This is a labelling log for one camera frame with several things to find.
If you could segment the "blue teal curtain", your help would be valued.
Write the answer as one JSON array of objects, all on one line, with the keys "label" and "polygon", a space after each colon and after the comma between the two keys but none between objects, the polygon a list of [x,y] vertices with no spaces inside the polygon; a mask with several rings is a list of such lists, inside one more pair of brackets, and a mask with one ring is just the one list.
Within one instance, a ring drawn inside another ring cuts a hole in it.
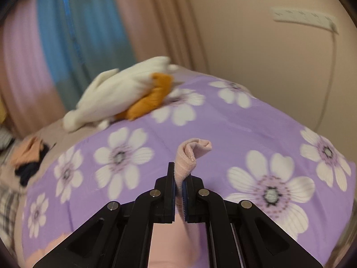
[{"label": "blue teal curtain", "polygon": [[115,0],[37,0],[41,42],[65,109],[101,72],[137,60]]}]

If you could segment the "folded peach garment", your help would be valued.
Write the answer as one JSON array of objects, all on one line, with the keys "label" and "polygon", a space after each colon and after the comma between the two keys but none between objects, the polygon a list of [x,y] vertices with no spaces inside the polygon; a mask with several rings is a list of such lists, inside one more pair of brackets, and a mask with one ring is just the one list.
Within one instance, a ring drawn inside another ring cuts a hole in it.
[{"label": "folded peach garment", "polygon": [[38,162],[40,153],[44,150],[43,140],[39,137],[32,136],[22,141],[12,152],[10,164],[14,168],[22,165]]}]

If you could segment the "white goose plush toy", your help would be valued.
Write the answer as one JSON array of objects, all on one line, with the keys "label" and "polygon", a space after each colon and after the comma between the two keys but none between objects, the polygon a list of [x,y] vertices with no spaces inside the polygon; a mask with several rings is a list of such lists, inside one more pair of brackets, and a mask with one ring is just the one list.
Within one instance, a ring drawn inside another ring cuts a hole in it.
[{"label": "white goose plush toy", "polygon": [[108,124],[111,117],[148,94],[154,86],[153,74],[173,74],[178,69],[169,57],[157,56],[122,71],[115,68],[100,73],[84,91],[75,109],[64,115],[64,130],[74,132],[95,122]]}]

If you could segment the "white wall power strip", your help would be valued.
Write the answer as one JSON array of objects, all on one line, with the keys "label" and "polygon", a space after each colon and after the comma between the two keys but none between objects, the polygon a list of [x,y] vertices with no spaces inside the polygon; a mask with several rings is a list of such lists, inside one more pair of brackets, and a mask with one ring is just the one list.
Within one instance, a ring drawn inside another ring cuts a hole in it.
[{"label": "white wall power strip", "polygon": [[272,7],[271,10],[273,20],[276,22],[309,25],[338,33],[337,20],[329,14],[295,8]]}]

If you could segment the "pink curtain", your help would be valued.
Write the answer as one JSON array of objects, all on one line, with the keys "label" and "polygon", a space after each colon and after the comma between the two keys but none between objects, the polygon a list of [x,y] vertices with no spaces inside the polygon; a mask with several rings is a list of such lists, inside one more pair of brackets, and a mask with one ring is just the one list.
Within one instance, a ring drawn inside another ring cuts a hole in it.
[{"label": "pink curtain", "polygon": [[45,61],[37,18],[37,0],[19,0],[1,26],[1,96],[21,137],[65,114]]}]

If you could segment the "purple floral bed sheet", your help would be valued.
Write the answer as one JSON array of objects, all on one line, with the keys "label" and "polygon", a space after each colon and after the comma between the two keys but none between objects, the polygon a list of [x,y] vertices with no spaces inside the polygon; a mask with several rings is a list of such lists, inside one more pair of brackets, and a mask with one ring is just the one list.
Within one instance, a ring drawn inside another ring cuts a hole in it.
[{"label": "purple floral bed sheet", "polygon": [[43,130],[50,145],[21,201],[15,250],[32,267],[105,203],[127,203],[167,172],[179,144],[209,140],[194,174],[230,201],[250,200],[321,264],[349,222],[356,167],[316,134],[237,84],[196,76],[163,107],[101,132]]}]

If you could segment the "pink ribbed knit sweater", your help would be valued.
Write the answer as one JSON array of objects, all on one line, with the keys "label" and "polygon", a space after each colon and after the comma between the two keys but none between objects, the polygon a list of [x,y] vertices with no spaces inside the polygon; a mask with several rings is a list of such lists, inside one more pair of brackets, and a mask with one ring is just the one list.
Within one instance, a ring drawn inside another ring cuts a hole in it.
[{"label": "pink ribbed knit sweater", "polygon": [[183,213],[183,181],[197,165],[197,159],[212,149],[208,140],[191,138],[180,144],[174,162],[176,215],[173,224],[155,224],[149,267],[193,267],[201,257],[202,224],[187,223]]}]

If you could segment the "folded dark navy garment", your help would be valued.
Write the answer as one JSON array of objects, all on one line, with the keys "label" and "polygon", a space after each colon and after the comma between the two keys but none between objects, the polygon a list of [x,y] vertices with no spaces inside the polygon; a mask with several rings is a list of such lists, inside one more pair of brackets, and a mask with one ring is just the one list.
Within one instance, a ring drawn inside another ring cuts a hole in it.
[{"label": "folded dark navy garment", "polygon": [[48,144],[44,143],[44,146],[39,151],[38,160],[30,163],[24,163],[15,169],[15,175],[19,177],[19,182],[22,187],[26,187],[30,178],[38,172],[40,165],[49,150],[50,148]]}]

